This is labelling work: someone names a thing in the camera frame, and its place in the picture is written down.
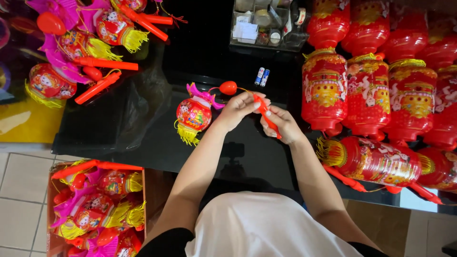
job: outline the cardboard box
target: cardboard box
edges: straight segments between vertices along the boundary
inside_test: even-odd
[[[51,176],[72,163],[73,162],[55,164],[49,173],[47,257],[67,257],[66,253],[71,248],[71,245],[68,245],[64,238],[51,233],[50,225],[55,221],[53,199],[58,194],[58,190],[67,187],[67,185],[59,180],[51,180]],[[143,171],[143,198],[146,201],[144,207],[144,220],[146,223],[144,230],[145,237],[159,218],[173,183],[174,179],[169,172],[153,169],[146,169]]]

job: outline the black countertop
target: black countertop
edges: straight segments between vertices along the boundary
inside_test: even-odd
[[[186,83],[192,81],[207,90],[234,80],[240,87],[261,91],[273,104],[289,110],[311,143],[316,142],[321,133],[312,131],[300,117],[301,54],[229,47],[233,3],[214,13],[209,0],[198,2],[199,11],[192,11],[196,2],[168,2],[174,3],[168,11],[184,15],[189,24],[168,30],[171,44],[165,49],[154,42],[144,47],[142,54],[147,57],[138,61],[139,72],[124,72],[118,83],[85,105],[69,100],[52,153],[179,172],[194,147],[181,141],[173,124],[177,106],[189,97]],[[310,46],[303,48],[306,53],[312,50]],[[253,85],[259,67],[271,70],[265,88]],[[83,91],[80,86],[77,95]],[[259,120],[260,115],[251,114],[228,133],[216,177],[231,171],[298,190],[289,147],[266,137]],[[386,190],[361,193],[332,179],[343,198],[399,206],[401,194]],[[374,183],[361,183],[367,190],[379,188]],[[439,211],[457,214],[449,206]]]

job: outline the yellow surface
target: yellow surface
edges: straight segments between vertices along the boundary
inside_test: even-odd
[[[64,108],[51,109],[31,99],[0,105],[0,142],[52,143]]]

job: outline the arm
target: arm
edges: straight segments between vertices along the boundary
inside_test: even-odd
[[[248,92],[233,97],[227,103],[179,171],[162,214],[146,236],[143,246],[173,228],[186,228],[194,232],[198,207],[216,173],[225,135],[259,106]]]
[[[338,189],[292,115],[270,106],[269,119],[278,126],[281,141],[290,146],[298,187],[313,219],[346,242],[359,242],[379,250],[349,217]],[[267,135],[275,136],[263,118],[260,122]]]

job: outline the person's left hand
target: person's left hand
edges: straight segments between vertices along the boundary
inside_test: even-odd
[[[267,106],[271,104],[271,101],[265,98],[265,94],[259,92],[253,92],[254,94],[263,98],[263,101]],[[225,131],[232,131],[241,120],[248,114],[254,112],[259,113],[257,109],[260,107],[260,103],[254,103],[254,97],[250,92],[244,92],[237,96],[232,97],[230,101],[222,109],[219,117],[214,121]]]

